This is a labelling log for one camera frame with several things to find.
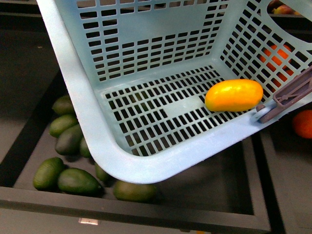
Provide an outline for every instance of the orange fruit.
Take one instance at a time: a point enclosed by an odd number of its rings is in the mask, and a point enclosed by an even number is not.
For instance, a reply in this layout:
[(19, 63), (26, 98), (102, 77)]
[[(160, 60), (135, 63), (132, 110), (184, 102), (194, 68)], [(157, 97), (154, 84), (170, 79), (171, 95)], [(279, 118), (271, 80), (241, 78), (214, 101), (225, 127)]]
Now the orange fruit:
[(312, 138), (312, 110), (299, 112), (292, 118), (294, 132), (302, 138)]
[[(291, 50), (291, 48), (289, 47), (289, 46), (287, 46), (287, 45), (284, 45), (284, 47), (288, 50), (288, 51), (292, 51)], [(276, 50), (276, 48), (277, 48), (277, 45), (272, 45), (271, 46), (271, 49), (273, 49), (273, 50)], [(267, 56), (270, 56), (271, 55), (271, 52), (268, 50), (268, 49), (265, 49), (264, 51), (263, 51)], [(285, 52), (284, 50), (282, 50), (282, 49), (279, 49), (278, 51), (277, 51), (277, 53), (283, 58), (283, 59), (287, 59), (288, 57), (289, 57), (289, 55), (288, 55), (288, 53), (287, 52)], [(261, 55), (260, 57), (259, 57), (259, 59), (260, 59), (260, 61), (261, 62), (265, 62), (266, 61), (266, 59)], [(271, 62), (268, 62), (267, 63), (267, 67), (271, 70), (271, 71), (275, 71), (276, 70), (276, 65), (277, 66), (280, 66), (281, 64), (282, 64), (282, 61), (278, 58), (278, 57), (276, 57), (276, 56), (273, 56), (272, 58), (271, 58), (271, 61), (273, 62), (273, 64), (271, 63)]]
[[(293, 74), (293, 71), (292, 71), (292, 70), (286, 70), (285, 72), (286, 72), (288, 75), (290, 75), (290, 76)], [(283, 82), (287, 81), (287, 77), (284, 76), (284, 74), (278, 73), (277, 76), (278, 76)], [(280, 83), (277, 79), (275, 79), (275, 78), (272, 79), (272, 82), (273, 82), (273, 84), (275, 84), (277, 87), (280, 87), (280, 86), (281, 86), (281, 83)]]
[(210, 111), (247, 111), (262, 99), (260, 83), (250, 79), (232, 79), (215, 84), (205, 96)]

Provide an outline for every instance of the black tray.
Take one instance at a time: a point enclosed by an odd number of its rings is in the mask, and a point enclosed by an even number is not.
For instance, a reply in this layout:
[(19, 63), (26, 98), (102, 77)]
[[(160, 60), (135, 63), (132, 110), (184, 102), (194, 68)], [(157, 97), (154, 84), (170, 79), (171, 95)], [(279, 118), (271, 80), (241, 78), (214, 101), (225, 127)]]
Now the black tray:
[[(0, 166), (0, 207), (176, 229), (220, 233), (267, 233), (270, 230), (251, 138), (196, 166), (157, 183), (154, 204), (118, 201), (114, 181), (103, 197), (40, 192), (32, 186), (43, 160), (59, 156), (48, 134), (53, 100), (64, 91), (56, 76)], [(70, 167), (95, 174), (93, 162), (65, 157)]]
[(312, 103), (254, 136), (262, 144), (257, 160), (272, 229), (279, 233), (312, 234), (312, 141), (297, 136), (291, 124), (305, 109)]

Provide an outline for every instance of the light blue basket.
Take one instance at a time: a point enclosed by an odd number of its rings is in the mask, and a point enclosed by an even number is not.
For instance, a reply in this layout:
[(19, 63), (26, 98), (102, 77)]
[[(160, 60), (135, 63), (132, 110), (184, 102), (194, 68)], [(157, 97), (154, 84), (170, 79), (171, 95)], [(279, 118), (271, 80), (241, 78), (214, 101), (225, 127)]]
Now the light blue basket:
[[(158, 182), (310, 102), (308, 95), (266, 124), (253, 120), (255, 110), (204, 105), (210, 87), (235, 78), (262, 84), (266, 103), (278, 90), (277, 73), (289, 81), (310, 66), (312, 44), (277, 26), (269, 2), (38, 0), (94, 160), (118, 179)], [(310, 0), (283, 2), (312, 20)], [(272, 72), (259, 56), (278, 56), (263, 50), (285, 43), (291, 62), (279, 57)]]

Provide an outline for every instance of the fruit bin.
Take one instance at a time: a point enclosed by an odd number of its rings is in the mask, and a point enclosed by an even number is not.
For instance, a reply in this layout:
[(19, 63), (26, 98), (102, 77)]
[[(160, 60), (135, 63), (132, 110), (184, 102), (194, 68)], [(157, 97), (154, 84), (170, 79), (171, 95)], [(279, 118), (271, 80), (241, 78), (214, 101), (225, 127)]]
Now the fruit bin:
[[(47, 111), (55, 93), (65, 89), (57, 76), (40, 100), (36, 111), (18, 136), (0, 167), (0, 207), (39, 213), (126, 222), (175, 229), (219, 233), (267, 233), (270, 231), (251, 138), (207, 160), (156, 183), (158, 194), (151, 204), (119, 201), (113, 195), (115, 180), (102, 184), (99, 197), (37, 191), (32, 179), (47, 158), (61, 157), (69, 167), (95, 176), (93, 162), (80, 156), (60, 156), (49, 135)], [(46, 128), (37, 128), (45, 122)], [(41, 135), (39, 140), (33, 136)]]
[[(248, 78), (262, 103), (311, 65), (311, 43), (267, 14), (269, 0), (38, 0), (80, 125), (95, 161), (112, 176), (154, 183), (221, 152), (311, 101), (309, 95), (270, 122), (255, 110), (209, 112), (214, 84)], [(285, 4), (311, 20), (311, 1)], [(288, 59), (272, 51), (292, 48)], [(259, 56), (278, 56), (271, 71)]]

